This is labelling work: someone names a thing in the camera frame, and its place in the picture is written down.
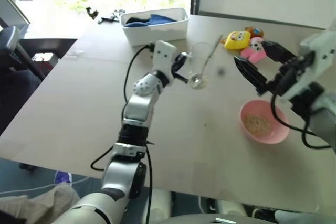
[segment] stuffed animal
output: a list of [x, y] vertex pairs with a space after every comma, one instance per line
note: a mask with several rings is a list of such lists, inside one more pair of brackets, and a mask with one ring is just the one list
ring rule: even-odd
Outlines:
[[248, 46], [251, 34], [248, 31], [233, 31], [221, 43], [224, 47], [231, 50], [240, 50]]
[[264, 31], [255, 26], [247, 26], [245, 27], [245, 31], [248, 31], [249, 33], [251, 33], [251, 38], [254, 38], [254, 37], [263, 38], [264, 36]]
[[243, 58], [248, 59], [251, 63], [257, 63], [258, 61], [266, 58], [266, 52], [262, 47], [261, 42], [264, 41], [263, 38], [254, 37], [250, 39], [248, 47], [240, 52]]

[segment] rice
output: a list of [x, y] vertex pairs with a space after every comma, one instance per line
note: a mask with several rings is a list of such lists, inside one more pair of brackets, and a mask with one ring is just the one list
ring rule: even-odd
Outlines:
[[245, 129], [255, 137], [267, 135], [272, 130], [272, 125], [269, 121], [260, 115], [247, 115], [243, 118]]

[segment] white table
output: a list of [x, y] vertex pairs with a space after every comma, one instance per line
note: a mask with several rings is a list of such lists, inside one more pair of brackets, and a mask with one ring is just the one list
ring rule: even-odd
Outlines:
[[[214, 43], [219, 34], [255, 25], [292, 52], [314, 29], [242, 20], [192, 16], [180, 51], [192, 43]], [[90, 163], [116, 140], [123, 106], [122, 86], [132, 48], [119, 24], [93, 26], [80, 38], [23, 106], [0, 137], [0, 157], [99, 178]], [[258, 99], [232, 56], [215, 52], [214, 75], [203, 90], [176, 81], [155, 107], [149, 140], [154, 187], [246, 204], [336, 215], [336, 155], [304, 147], [300, 134], [263, 145], [246, 140], [239, 128], [240, 107]], [[279, 65], [258, 67], [273, 77]], [[216, 74], [224, 67], [224, 77]], [[149, 53], [131, 69], [130, 86], [151, 68]], [[336, 89], [335, 67], [320, 83]], [[269, 100], [267, 94], [261, 99]], [[278, 104], [290, 123], [303, 126], [288, 104]], [[321, 143], [311, 139], [312, 143]], [[97, 166], [103, 167], [107, 159]]]

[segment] spongebob toy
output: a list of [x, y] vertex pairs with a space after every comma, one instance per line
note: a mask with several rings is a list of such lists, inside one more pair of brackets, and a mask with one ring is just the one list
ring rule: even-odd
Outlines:
[[248, 46], [251, 33], [248, 31], [233, 31], [221, 43], [230, 50], [240, 50]]

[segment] white plastic bin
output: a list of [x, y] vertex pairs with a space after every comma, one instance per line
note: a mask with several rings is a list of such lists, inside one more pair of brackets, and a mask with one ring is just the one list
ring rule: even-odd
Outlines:
[[[141, 26], [125, 27], [127, 20], [131, 17], [150, 18], [151, 14], [158, 14], [176, 20], [176, 22]], [[126, 34], [129, 43], [132, 46], [145, 45], [151, 41], [157, 40], [177, 40], [184, 39], [187, 35], [189, 17], [183, 8], [170, 8], [162, 10], [149, 10], [146, 12], [125, 13], [121, 17], [121, 25]]]

